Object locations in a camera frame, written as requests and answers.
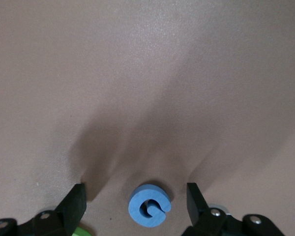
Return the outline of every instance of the bright green object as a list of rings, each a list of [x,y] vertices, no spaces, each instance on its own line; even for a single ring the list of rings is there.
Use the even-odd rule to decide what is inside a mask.
[[[91,236],[89,232],[77,227],[72,236]]]

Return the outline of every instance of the metal bolt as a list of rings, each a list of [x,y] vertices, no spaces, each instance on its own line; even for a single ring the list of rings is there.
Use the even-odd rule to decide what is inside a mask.
[[[252,216],[250,217],[250,220],[251,220],[252,222],[254,222],[255,224],[257,224],[257,225],[261,224],[261,219],[260,219],[259,217],[257,217],[257,216],[252,215]]]
[[[218,209],[212,209],[211,214],[214,215],[214,216],[220,216],[221,215],[221,213],[220,213],[220,211]]]
[[[5,228],[9,223],[6,221],[0,221],[0,229]]]
[[[49,216],[50,216],[49,213],[42,213],[42,215],[40,216],[40,218],[41,218],[42,220],[44,220],[44,219],[47,219]]]

